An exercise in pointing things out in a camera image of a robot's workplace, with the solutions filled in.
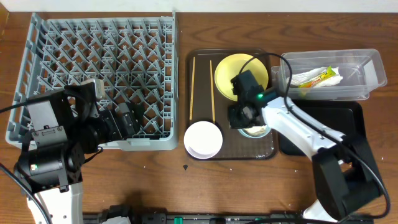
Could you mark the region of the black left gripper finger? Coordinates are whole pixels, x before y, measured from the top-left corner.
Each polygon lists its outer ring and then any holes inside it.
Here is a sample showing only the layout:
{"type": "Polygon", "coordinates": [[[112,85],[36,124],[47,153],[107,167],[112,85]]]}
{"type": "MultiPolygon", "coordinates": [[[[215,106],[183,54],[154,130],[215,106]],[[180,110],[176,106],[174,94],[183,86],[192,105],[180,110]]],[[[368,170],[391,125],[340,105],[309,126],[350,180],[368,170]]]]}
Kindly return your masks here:
{"type": "Polygon", "coordinates": [[[124,124],[127,137],[132,137],[140,131],[141,125],[133,113],[126,113],[124,115],[124,124]]]}
{"type": "Polygon", "coordinates": [[[134,116],[137,120],[143,120],[145,113],[145,108],[143,105],[134,103],[132,111],[134,112],[134,116]]]}

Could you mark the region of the green snack wrapper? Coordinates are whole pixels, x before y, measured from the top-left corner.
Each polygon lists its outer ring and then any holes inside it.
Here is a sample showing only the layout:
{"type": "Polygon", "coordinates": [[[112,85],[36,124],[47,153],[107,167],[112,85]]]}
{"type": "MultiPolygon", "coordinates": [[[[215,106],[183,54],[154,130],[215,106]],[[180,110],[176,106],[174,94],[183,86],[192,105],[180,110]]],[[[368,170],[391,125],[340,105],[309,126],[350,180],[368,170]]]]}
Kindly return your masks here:
{"type": "Polygon", "coordinates": [[[301,83],[299,88],[320,88],[324,86],[333,86],[338,83],[339,75],[335,70],[329,66],[327,68],[321,68],[311,73],[311,78],[301,83]]]}

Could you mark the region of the white napkin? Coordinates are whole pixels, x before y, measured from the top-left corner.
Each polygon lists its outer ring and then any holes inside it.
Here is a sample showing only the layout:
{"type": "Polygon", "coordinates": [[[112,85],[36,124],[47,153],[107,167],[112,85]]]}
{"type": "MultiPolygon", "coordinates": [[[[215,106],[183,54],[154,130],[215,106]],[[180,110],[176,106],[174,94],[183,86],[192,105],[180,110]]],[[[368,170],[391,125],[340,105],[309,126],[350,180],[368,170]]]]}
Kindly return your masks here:
{"type": "MultiPolygon", "coordinates": [[[[305,82],[305,81],[307,81],[307,80],[309,80],[311,78],[311,76],[312,76],[311,73],[312,72],[317,71],[317,70],[321,70],[321,68],[327,68],[327,67],[315,68],[315,69],[312,69],[312,70],[310,70],[308,72],[293,74],[292,75],[292,81],[290,82],[290,85],[293,86],[293,87],[298,88],[298,86],[301,83],[303,83],[303,82],[305,82]]],[[[343,77],[338,73],[338,69],[339,69],[338,67],[335,67],[333,69],[339,75],[339,79],[340,80],[338,81],[338,83],[336,83],[336,85],[337,85],[337,84],[340,83],[340,81],[342,81],[343,77]]]]}

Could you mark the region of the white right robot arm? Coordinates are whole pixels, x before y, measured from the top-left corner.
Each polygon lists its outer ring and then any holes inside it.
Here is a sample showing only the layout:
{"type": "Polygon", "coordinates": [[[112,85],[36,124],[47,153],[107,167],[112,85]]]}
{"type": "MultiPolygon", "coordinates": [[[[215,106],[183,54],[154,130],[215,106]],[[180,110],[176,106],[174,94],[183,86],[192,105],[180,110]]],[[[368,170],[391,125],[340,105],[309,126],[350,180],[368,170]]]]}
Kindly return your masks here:
{"type": "Polygon", "coordinates": [[[356,211],[388,196],[368,141],[324,126],[288,97],[262,86],[233,88],[238,101],[228,109],[232,128],[265,124],[299,148],[312,162],[317,200],[303,213],[310,223],[375,220],[356,211]]]}

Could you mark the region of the white pink bowl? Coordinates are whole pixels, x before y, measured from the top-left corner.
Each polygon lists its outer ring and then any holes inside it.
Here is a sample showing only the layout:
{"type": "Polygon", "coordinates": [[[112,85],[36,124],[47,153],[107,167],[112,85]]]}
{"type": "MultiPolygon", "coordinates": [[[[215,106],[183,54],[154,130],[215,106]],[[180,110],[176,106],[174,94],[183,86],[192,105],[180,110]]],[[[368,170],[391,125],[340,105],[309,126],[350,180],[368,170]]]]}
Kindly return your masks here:
{"type": "Polygon", "coordinates": [[[187,128],[183,143],[189,155],[204,160],[219,153],[223,135],[217,125],[209,121],[198,121],[187,128]]]}

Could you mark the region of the light blue bowl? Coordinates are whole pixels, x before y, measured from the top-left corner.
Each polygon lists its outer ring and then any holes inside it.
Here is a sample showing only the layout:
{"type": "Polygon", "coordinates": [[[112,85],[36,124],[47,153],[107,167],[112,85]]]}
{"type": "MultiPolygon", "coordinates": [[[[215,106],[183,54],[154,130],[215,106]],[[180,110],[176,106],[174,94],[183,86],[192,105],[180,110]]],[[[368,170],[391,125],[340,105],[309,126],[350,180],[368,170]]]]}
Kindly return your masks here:
{"type": "Polygon", "coordinates": [[[267,125],[263,126],[253,126],[251,128],[243,128],[238,129],[239,133],[247,138],[263,138],[264,136],[268,135],[271,131],[267,125]]]}

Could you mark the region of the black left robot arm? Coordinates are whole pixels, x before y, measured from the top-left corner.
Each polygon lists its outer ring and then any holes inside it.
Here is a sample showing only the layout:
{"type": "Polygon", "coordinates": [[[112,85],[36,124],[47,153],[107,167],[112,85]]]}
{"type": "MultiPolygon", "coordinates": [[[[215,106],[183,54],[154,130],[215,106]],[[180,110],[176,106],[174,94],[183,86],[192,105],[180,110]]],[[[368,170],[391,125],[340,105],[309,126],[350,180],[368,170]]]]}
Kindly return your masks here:
{"type": "Polygon", "coordinates": [[[27,191],[36,223],[83,223],[81,167],[103,151],[102,144],[140,131],[144,107],[121,103],[100,111],[104,92],[94,83],[65,86],[26,102],[34,125],[23,139],[14,174],[27,191]]]}

